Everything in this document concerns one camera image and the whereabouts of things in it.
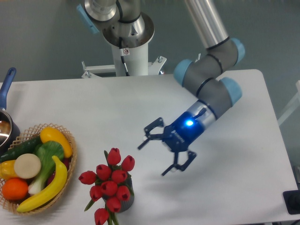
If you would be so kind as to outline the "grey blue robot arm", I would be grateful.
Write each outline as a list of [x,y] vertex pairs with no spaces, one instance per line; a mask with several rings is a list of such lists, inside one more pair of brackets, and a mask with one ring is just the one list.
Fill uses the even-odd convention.
[[[189,150],[212,123],[242,96],[240,86],[221,75],[242,60],[244,45],[229,37],[213,1],[187,0],[185,5],[207,50],[196,61],[183,60],[174,79],[197,101],[172,124],[158,118],[144,128],[145,141],[161,140],[174,154],[170,169],[184,171],[196,157]],[[77,12],[92,33],[102,32],[111,45],[117,76],[150,75],[148,43],[154,35],[152,20],[141,11],[138,0],[86,0]]]

